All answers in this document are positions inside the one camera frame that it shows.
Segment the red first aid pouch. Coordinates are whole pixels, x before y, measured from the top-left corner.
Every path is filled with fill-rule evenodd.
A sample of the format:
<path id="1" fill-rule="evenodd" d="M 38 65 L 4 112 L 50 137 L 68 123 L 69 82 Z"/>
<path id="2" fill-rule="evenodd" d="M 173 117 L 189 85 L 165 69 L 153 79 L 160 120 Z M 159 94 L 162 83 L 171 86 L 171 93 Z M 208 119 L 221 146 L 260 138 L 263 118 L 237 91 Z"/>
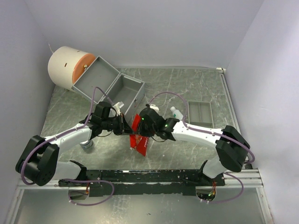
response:
<path id="1" fill-rule="evenodd" d="M 137 132 L 138 125 L 141 122 L 141 117 L 136 114 L 132 123 L 131 128 L 134 132 Z M 141 136 L 139 134 L 131 134 L 129 136 L 130 139 L 130 149 L 136 150 L 143 156 L 146 156 L 147 145 L 148 145 L 148 137 Z"/>

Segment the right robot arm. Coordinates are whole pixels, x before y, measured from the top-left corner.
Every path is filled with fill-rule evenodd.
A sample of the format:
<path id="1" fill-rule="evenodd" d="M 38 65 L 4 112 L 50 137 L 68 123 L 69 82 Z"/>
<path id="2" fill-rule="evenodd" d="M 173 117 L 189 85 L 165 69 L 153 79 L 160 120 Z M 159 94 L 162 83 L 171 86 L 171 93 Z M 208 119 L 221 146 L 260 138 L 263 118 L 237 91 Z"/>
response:
<path id="1" fill-rule="evenodd" d="M 163 140 L 180 140 L 215 149 L 217 155 L 203 164 L 198 180 L 209 185 L 214 178 L 229 170 L 240 172 L 249 153 L 249 144 L 232 126 L 224 129 L 206 128 L 185 123 L 177 118 L 164 119 L 149 106 L 143 109 L 138 125 L 141 136 L 154 135 Z"/>

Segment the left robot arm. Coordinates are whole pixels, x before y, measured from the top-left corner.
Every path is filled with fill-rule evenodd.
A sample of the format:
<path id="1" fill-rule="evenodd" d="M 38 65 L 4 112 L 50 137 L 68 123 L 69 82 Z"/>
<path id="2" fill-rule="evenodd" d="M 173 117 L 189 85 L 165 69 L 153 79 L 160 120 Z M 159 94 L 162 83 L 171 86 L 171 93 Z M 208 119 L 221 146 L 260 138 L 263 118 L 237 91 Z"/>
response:
<path id="1" fill-rule="evenodd" d="M 87 168 L 76 161 L 59 162 L 58 158 L 62 152 L 98 137 L 104 130 L 115 135 L 133 134 L 123 113 L 109 116 L 114 109 L 110 103 L 100 102 L 74 127 L 45 138 L 31 137 L 15 166 L 23 182 L 43 186 L 52 179 L 66 179 L 76 186 L 84 185 Z"/>

